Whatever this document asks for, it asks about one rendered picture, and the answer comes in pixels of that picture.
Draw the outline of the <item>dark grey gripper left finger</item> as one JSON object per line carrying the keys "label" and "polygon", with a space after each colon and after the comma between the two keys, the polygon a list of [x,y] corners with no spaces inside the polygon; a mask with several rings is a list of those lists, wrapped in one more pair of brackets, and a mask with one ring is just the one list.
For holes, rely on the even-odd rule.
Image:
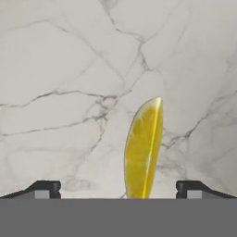
{"label": "dark grey gripper left finger", "polygon": [[60,199],[60,181],[36,181],[25,190],[2,196],[2,199]]}

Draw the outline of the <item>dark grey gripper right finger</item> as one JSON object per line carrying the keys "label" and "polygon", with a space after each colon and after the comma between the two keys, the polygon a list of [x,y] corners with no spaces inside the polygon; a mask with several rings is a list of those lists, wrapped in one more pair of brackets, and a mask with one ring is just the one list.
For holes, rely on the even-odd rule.
{"label": "dark grey gripper right finger", "polygon": [[176,189],[177,199],[235,199],[235,196],[210,189],[201,181],[177,181]]}

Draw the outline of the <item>yellow lemon wedge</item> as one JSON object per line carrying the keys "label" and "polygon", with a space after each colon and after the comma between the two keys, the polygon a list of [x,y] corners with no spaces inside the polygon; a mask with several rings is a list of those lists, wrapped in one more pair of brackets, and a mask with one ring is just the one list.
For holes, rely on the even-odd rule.
{"label": "yellow lemon wedge", "polygon": [[163,132],[163,100],[156,97],[136,112],[124,152],[126,195],[147,199],[153,186],[156,162]]}

